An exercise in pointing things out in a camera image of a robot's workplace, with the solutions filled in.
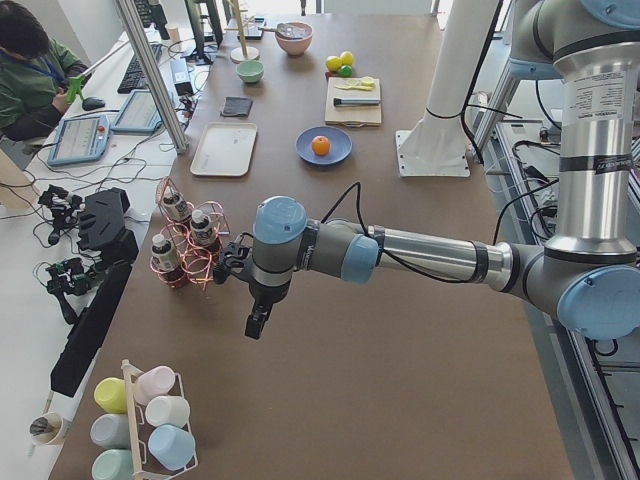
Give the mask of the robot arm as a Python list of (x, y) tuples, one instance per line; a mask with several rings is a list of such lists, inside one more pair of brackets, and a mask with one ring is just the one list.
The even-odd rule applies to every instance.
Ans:
[(362, 223), (322, 223), (292, 198), (257, 208), (242, 271), (254, 299), (248, 337), (259, 338), (295, 270), (366, 282), (403, 266), (447, 283), (484, 283), (517, 296), (593, 340), (639, 325), (636, 248), (626, 236), (639, 76), (635, 1), (520, 1), (511, 57), (550, 64), (563, 78), (558, 217), (543, 245), (460, 241)]

